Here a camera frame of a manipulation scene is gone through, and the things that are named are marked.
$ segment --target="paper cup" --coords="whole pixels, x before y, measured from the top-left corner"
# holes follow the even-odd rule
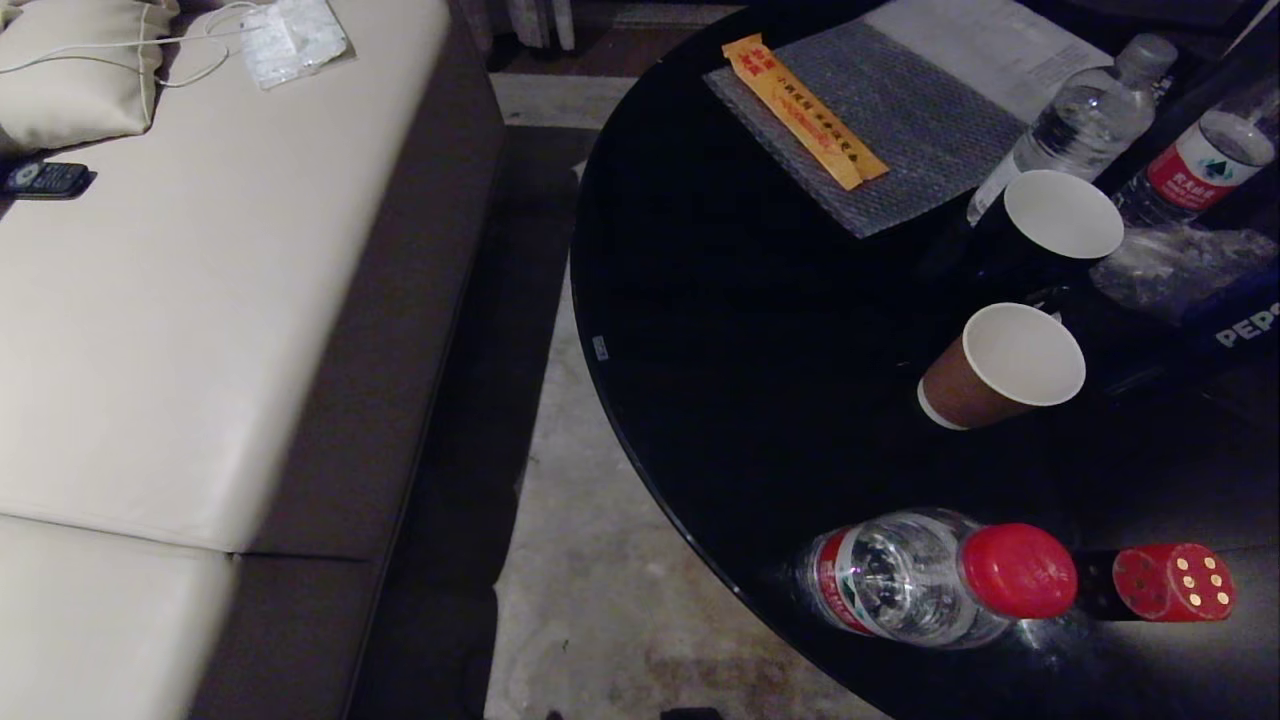
[[[969,318],[924,373],[916,400],[951,430],[1060,405],[1084,387],[1084,354],[1061,323],[1028,305],[1000,302]]]

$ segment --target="gray placemat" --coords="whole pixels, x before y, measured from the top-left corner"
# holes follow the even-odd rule
[[[724,67],[704,78],[792,177],[858,237],[909,220],[986,179],[1024,127],[861,20],[773,49],[888,167],[846,191]]]

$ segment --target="water bottle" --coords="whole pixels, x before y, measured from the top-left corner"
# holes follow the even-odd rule
[[[1275,160],[1276,83],[1271,73],[1226,96],[1116,192],[1125,224],[1189,223]]]
[[[828,533],[801,552],[795,579],[803,602],[842,630],[947,650],[1062,615],[1076,593],[1071,556],[1044,530],[942,509]]]
[[[1178,59],[1158,35],[1139,35],[1110,68],[1066,78],[1036,123],[1014,143],[969,201],[969,224],[1027,170],[1060,170],[1093,182],[1156,119],[1152,85]]]

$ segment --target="pillow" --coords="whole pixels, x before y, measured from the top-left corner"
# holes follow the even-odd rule
[[[169,32],[177,0],[10,0],[0,68],[63,45],[155,40]],[[0,156],[64,147],[151,127],[159,46],[73,50],[0,74]],[[110,60],[108,64],[81,58]]]

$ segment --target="cup rim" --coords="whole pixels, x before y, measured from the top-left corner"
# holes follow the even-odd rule
[[[1106,222],[1106,224],[1110,225],[1108,232],[1115,238],[1115,242],[1108,245],[1110,250],[1102,251],[1100,254],[1082,254],[1082,252],[1075,252],[1074,251],[1075,249],[1073,247],[1066,247],[1066,249],[1048,247],[1043,242],[1041,242],[1041,240],[1037,238],[1030,231],[1027,229],[1025,218],[1023,218],[1021,222],[1019,222],[1019,217],[1015,211],[1015,208],[1010,208],[1009,193],[1016,192],[1019,184],[1025,186],[1027,183],[1044,182],[1046,178],[1055,176],[1060,178],[1059,181],[1055,182],[1064,182],[1068,186],[1073,186],[1075,188],[1075,192],[1084,193],[1093,202],[1101,201],[1101,204],[1098,205],[1098,210],[1101,210],[1102,213],[1107,213],[1107,209],[1110,209],[1110,213],[1107,213],[1110,218]],[[1078,178],[1069,173],[1064,173],[1060,170],[1047,170],[1047,169],[1028,170],[1025,173],[1021,173],[1016,178],[1014,178],[1012,182],[1010,182],[1009,186],[1005,188],[1004,202],[1005,202],[1005,213],[1009,215],[1009,220],[1014,223],[1014,227],[1018,228],[1018,232],[1020,232],[1023,237],[1036,243],[1036,246],[1042,247],[1055,255],[1061,255],[1062,258],[1070,258],[1073,260],[1100,260],[1119,250],[1120,245],[1124,242],[1124,219],[1121,219],[1120,210],[1117,210],[1115,204],[1111,202],[1111,199],[1107,197],[1105,192],[1098,190],[1089,181]]]
[[[1070,342],[1071,348],[1075,351],[1074,359],[1075,364],[1079,365],[1080,368],[1080,373],[1075,383],[1075,387],[1073,387],[1069,393],[1065,393],[1065,397],[1062,397],[1061,400],[1053,402],[1032,401],[1018,397],[1014,393],[1005,392],[996,383],[993,383],[989,377],[987,377],[987,373],[984,373],[982,368],[979,368],[974,363],[973,354],[969,350],[969,331],[973,328],[974,323],[978,322],[983,315],[989,313],[996,313],[1004,309],[1016,309],[1019,313],[1030,313],[1036,316],[1043,318],[1044,320],[1052,324],[1055,332],[1057,332]],[[969,316],[969,320],[964,324],[964,329],[960,332],[960,345],[964,348],[965,361],[969,363],[969,368],[973,370],[975,375],[978,375],[978,379],[980,379],[983,384],[989,387],[996,393],[1007,397],[1009,400],[1012,400],[1014,402],[1018,402],[1020,405],[1027,405],[1029,407],[1052,407],[1055,405],[1061,405],[1068,400],[1071,400],[1073,397],[1079,395],[1080,389],[1084,388],[1084,380],[1088,372],[1088,366],[1084,361],[1084,351],[1080,350],[1080,343],[1075,340],[1075,336],[1071,334],[1071,331],[1066,329],[1066,325],[1064,325],[1062,323],[1056,320],[1052,315],[1044,313],[1038,307],[1032,307],[1030,305],[1023,305],[1021,302],[996,302],[993,305],[987,305],[982,310],[978,310],[977,313]]]

